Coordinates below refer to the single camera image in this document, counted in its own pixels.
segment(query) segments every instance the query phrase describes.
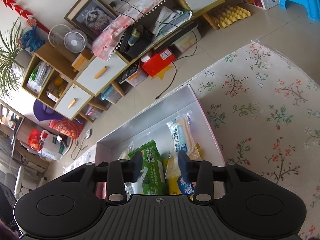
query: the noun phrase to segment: white fan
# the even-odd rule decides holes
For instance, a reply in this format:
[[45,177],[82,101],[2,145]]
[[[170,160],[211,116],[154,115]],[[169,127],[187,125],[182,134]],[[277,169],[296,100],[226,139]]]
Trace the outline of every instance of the white fan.
[[49,32],[49,43],[56,47],[59,44],[64,44],[63,39],[66,36],[68,32],[71,31],[71,28],[69,28],[67,25],[64,24],[58,24],[55,27],[53,27]]
[[87,42],[87,35],[81,30],[72,30],[64,37],[64,45],[74,53],[83,51]]

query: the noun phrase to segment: wall outlet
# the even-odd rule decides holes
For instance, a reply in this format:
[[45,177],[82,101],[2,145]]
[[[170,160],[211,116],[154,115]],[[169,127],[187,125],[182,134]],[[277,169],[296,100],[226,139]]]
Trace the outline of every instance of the wall outlet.
[[85,133],[85,137],[86,137],[87,139],[89,139],[91,135],[92,135],[92,128],[90,128],[89,130],[87,130],[87,132]]
[[123,5],[125,5],[125,1],[130,1],[130,0],[114,0],[113,2],[111,2],[109,5],[114,9],[114,10],[118,10],[119,8],[121,8]]

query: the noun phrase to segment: purple hat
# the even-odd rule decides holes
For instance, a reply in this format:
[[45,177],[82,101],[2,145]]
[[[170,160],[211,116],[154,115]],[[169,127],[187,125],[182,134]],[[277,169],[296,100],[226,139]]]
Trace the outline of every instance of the purple hat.
[[46,106],[45,104],[43,104],[37,99],[33,104],[33,113],[39,122],[46,121],[46,120],[62,120],[63,119],[63,115],[57,113],[56,111]]

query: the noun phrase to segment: wooden drawer handle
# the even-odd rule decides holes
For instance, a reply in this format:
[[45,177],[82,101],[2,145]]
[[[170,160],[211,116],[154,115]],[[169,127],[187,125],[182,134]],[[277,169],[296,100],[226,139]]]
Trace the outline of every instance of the wooden drawer handle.
[[103,67],[95,76],[94,79],[98,79],[107,71],[107,67]]
[[68,109],[70,109],[76,103],[76,99],[74,98],[72,102],[68,105]]

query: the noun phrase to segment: yellow egg tray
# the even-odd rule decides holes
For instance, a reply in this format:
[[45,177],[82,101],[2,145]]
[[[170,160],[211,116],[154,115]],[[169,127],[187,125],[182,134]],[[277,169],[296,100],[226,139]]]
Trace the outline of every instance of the yellow egg tray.
[[220,28],[224,29],[237,20],[245,19],[249,16],[251,16],[251,13],[246,9],[237,5],[234,7],[228,5],[226,8],[214,12],[211,18]]

